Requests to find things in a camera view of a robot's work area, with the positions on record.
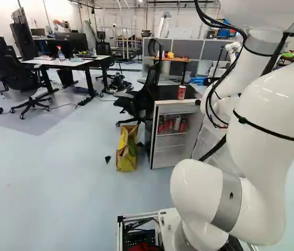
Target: orange object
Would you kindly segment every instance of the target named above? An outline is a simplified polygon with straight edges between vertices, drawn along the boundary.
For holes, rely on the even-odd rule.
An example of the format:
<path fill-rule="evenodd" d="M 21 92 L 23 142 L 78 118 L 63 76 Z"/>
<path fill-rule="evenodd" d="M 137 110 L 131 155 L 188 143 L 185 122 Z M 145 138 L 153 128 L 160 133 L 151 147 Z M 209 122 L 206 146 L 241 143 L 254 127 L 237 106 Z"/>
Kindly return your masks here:
<path fill-rule="evenodd" d="M 174 53 L 173 52 L 168 52 L 168 58 L 173 59 L 174 58 Z"/>
<path fill-rule="evenodd" d="M 162 58 L 162 61 L 173 61 L 173 62 L 190 62 L 190 59 L 182 59 L 182 58 Z"/>

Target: red soda can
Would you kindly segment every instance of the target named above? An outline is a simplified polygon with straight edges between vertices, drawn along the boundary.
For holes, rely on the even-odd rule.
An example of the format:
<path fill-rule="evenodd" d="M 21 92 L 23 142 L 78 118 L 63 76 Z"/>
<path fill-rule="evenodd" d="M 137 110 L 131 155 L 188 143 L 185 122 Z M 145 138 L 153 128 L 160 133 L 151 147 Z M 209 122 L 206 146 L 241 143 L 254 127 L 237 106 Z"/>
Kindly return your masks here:
<path fill-rule="evenodd" d="M 167 131 L 169 129 L 169 119 L 164 117 L 164 131 Z"/>
<path fill-rule="evenodd" d="M 179 127 L 179 132 L 185 132 L 186 130 L 186 119 L 182 119 Z"/>
<path fill-rule="evenodd" d="M 163 131 L 164 131 L 163 117 L 160 117 L 160 118 L 159 118 L 159 121 L 158 121 L 157 133 L 158 133 L 158 134 L 163 134 Z"/>
<path fill-rule="evenodd" d="M 172 130 L 173 129 L 173 124 L 174 124 L 173 118 L 169 118 L 168 120 L 169 120 L 169 129 Z"/>
<path fill-rule="evenodd" d="M 185 93 L 186 93 L 186 86 L 184 85 L 178 86 L 177 99 L 183 100 L 185 98 Z"/>

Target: keyboard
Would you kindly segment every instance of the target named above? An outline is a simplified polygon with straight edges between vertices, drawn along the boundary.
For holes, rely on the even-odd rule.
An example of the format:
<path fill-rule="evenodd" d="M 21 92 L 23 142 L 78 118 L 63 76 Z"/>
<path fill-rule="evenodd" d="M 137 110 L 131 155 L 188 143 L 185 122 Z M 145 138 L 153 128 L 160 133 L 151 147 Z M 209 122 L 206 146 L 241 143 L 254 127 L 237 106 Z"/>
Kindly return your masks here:
<path fill-rule="evenodd" d="M 96 56 L 91 56 L 91 55 L 88 55 L 88 54 L 77 54 L 76 56 L 78 58 L 85 58 L 85 59 L 96 59 L 97 58 Z"/>

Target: black chair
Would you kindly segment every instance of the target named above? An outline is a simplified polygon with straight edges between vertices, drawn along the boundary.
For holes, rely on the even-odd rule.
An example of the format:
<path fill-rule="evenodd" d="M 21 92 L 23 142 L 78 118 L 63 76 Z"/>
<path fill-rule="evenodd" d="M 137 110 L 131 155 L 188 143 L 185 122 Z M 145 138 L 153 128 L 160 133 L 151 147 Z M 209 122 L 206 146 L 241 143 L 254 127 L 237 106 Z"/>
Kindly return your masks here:
<path fill-rule="evenodd" d="M 114 93 L 114 97 L 118 99 L 114 102 L 115 106 L 122 107 L 120 113 L 127 111 L 133 116 L 131 119 L 118 121 L 115 126 L 119 127 L 122 123 L 129 123 L 137 121 L 137 124 L 141 122 L 146 123 L 146 118 L 141 117 L 140 113 L 145 110 L 152 110 L 154 108 L 153 92 L 157 88 L 159 81 L 161 63 L 156 63 L 148 70 L 146 82 L 141 90 L 130 91 L 127 93 Z"/>
<path fill-rule="evenodd" d="M 20 119 L 25 118 L 25 113 L 35 106 L 40 106 L 49 111 L 49 106 L 40 102 L 52 102 L 52 98 L 35 98 L 34 95 L 39 87 L 42 87 L 40 81 L 39 67 L 36 65 L 33 69 L 29 68 L 16 58 L 15 54 L 5 54 L 6 50 L 0 51 L 0 81 L 9 89 L 10 96 L 16 101 L 22 101 L 28 98 L 28 101 L 11 107 L 10 112 L 14 113 L 15 109 L 26 107 L 20 114 Z"/>
<path fill-rule="evenodd" d="M 100 42 L 97 42 L 96 43 L 96 52 L 97 52 L 97 55 L 107 55 L 107 56 L 112 56 L 112 51 L 111 51 L 111 45 L 110 43 L 107 43 L 105 41 L 100 41 Z M 114 59 L 111 60 L 110 64 L 109 64 L 109 68 L 111 66 L 114 65 Z M 99 78 L 104 78 L 102 75 L 99 76 L 99 77 L 96 77 L 96 79 L 99 79 Z M 115 75 L 110 75 L 108 74 L 107 75 L 108 78 L 110 79 L 114 79 Z"/>

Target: gray partition panel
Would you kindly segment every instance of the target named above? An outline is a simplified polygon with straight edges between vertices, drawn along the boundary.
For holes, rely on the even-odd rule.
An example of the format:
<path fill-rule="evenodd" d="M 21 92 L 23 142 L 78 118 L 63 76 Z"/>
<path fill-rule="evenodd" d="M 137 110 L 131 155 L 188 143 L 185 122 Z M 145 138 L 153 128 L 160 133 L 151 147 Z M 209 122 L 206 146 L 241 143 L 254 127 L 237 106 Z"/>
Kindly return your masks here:
<path fill-rule="evenodd" d="M 205 41 L 203 55 L 201 57 L 202 60 L 218 60 L 221 47 L 225 47 L 226 44 L 233 43 L 233 41 L 225 42 L 225 41 Z M 222 52 L 221 61 L 230 61 L 229 55 L 227 51 L 224 50 Z"/>
<path fill-rule="evenodd" d="M 144 56 L 150 56 L 148 53 L 148 43 L 150 39 L 145 38 L 143 48 L 144 48 Z M 163 50 L 164 51 L 170 51 L 171 50 L 171 39 L 157 39 L 163 45 Z M 156 52 L 158 51 L 158 44 L 155 44 L 155 50 Z"/>
<path fill-rule="evenodd" d="M 199 59 L 204 42 L 200 40 L 173 40 L 172 52 L 175 56 L 187 56 Z"/>
<path fill-rule="evenodd" d="M 186 65 L 186 72 L 191 72 L 191 77 L 195 76 L 198 68 L 199 61 L 190 61 Z M 171 62 L 169 75 L 171 76 L 183 76 L 184 63 Z"/>

